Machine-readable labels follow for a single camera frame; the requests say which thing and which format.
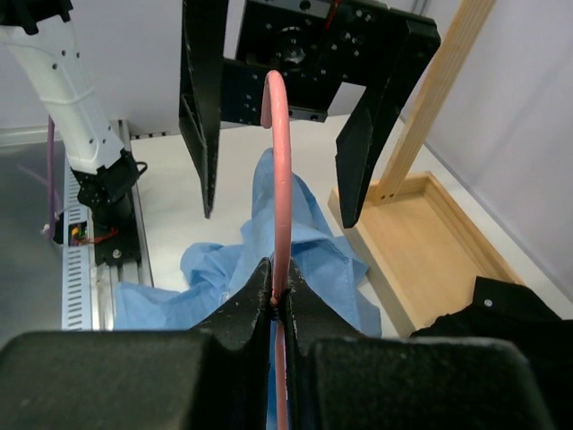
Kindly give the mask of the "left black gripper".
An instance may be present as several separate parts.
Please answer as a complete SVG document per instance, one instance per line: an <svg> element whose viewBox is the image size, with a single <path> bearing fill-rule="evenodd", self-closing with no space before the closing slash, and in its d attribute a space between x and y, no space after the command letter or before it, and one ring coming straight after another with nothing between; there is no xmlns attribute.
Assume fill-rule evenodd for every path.
<svg viewBox="0 0 573 430"><path fill-rule="evenodd" d="M178 124L204 216L214 206L221 118L259 123L274 69L294 119L323 122L342 84L364 88L336 139L340 214L343 227L353 227L389 134L440 47L436 22L379 1L248 1L235 58L223 69L227 7L182 2Z"/></svg>

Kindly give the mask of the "pink wire hanger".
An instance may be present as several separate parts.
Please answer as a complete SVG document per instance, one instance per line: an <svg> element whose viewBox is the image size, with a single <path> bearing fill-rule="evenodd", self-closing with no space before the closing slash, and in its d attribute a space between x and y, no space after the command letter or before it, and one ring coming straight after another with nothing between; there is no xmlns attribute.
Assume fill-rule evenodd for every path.
<svg viewBox="0 0 573 430"><path fill-rule="evenodd" d="M272 130L274 165L274 257L271 304L278 307L286 291L291 258L292 235L292 157L287 90L280 72L267 73L261 106L261 125ZM276 322L275 382L277 426L287 430L287 359L285 328Z"/></svg>

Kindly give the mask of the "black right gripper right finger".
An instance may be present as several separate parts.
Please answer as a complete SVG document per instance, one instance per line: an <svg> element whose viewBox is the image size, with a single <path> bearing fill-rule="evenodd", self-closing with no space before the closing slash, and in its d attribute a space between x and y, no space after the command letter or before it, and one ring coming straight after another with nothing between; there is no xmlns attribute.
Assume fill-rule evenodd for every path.
<svg viewBox="0 0 573 430"><path fill-rule="evenodd" d="M375 339L295 275L282 298L294 429L551 429L526 358L487 338Z"/></svg>

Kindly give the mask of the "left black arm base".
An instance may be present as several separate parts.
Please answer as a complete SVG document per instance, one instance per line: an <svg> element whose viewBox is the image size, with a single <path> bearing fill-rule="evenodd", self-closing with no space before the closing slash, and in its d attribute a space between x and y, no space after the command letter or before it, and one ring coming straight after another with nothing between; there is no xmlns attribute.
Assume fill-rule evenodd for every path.
<svg viewBox="0 0 573 430"><path fill-rule="evenodd" d="M140 240L132 193L92 213L97 265L118 266L141 260Z"/></svg>

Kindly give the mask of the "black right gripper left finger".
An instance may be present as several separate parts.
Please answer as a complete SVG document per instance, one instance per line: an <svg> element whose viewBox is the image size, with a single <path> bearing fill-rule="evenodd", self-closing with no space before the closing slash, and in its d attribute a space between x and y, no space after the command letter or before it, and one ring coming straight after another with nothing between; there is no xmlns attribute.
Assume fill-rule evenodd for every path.
<svg viewBox="0 0 573 430"><path fill-rule="evenodd" d="M262 429L271 264L185 331L36 331L1 352L4 429Z"/></svg>

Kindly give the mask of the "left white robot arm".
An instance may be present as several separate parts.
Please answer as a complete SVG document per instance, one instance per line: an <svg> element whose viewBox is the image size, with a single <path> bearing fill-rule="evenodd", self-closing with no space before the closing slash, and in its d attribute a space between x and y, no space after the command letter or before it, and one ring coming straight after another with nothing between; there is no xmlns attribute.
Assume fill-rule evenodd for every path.
<svg viewBox="0 0 573 430"><path fill-rule="evenodd" d="M1 40L54 120L83 204L106 227L129 211L140 177L81 61L68 1L4 1ZM435 21L378 1L248 1L235 57L224 56L228 4L182 4L178 124L214 205L222 123L258 125L266 75L282 75L293 119L322 122L343 83L363 96L336 139L342 223L358 221L389 133L440 47Z"/></svg>

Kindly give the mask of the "light blue shirt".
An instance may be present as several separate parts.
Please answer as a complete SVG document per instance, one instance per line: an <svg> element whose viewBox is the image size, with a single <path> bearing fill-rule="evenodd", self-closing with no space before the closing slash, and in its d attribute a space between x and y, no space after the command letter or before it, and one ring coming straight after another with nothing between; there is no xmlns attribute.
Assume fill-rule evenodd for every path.
<svg viewBox="0 0 573 430"><path fill-rule="evenodd" d="M332 235L310 189L292 177L291 238L275 238L275 217L283 208L275 204L275 175L285 167L267 149L252 181L252 217L242 228L243 243L196 243L181 259L189 288L182 293L120 282L115 287L115 328L118 330L183 330L194 326L223 305L252 273L257 261L270 257L280 280L291 287L295 275L316 284L316 293L356 329L379 337L379 310L356 289L366 264L342 237Z"/></svg>

